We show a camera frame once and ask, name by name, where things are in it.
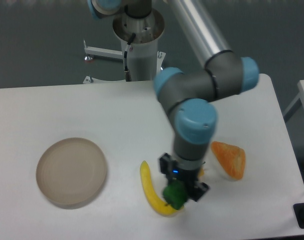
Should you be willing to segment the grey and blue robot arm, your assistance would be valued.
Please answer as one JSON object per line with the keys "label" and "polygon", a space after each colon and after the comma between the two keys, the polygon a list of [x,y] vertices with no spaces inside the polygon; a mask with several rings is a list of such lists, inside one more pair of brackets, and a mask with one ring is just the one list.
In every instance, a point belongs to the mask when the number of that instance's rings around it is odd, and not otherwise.
{"label": "grey and blue robot arm", "polygon": [[198,201],[209,189],[198,173],[215,132],[212,102],[254,88],[259,69],[249,57],[237,56],[199,0],[170,0],[202,70],[190,74],[176,67],[157,70],[157,41],[164,32],[163,16],[150,0],[90,0],[93,16],[114,18],[113,30],[122,44],[125,80],[151,80],[157,100],[174,131],[172,154],[159,160],[167,178],[163,198],[175,209]]}

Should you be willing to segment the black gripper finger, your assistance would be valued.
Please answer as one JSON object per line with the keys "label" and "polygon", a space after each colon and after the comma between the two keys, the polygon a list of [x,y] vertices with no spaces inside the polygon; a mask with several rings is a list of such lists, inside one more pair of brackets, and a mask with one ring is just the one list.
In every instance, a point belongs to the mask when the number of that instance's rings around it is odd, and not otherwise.
{"label": "black gripper finger", "polygon": [[208,191],[209,186],[204,182],[195,181],[188,187],[189,198],[195,202],[198,202]]}

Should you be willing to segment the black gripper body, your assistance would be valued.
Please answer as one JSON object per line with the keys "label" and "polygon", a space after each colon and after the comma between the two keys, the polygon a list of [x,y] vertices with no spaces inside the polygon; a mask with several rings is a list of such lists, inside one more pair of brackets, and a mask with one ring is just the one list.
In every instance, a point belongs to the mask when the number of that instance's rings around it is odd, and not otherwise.
{"label": "black gripper body", "polygon": [[204,183],[198,176],[203,165],[201,160],[189,161],[165,153],[160,157],[159,164],[160,172],[166,176],[168,184],[178,180],[186,190],[204,190]]}

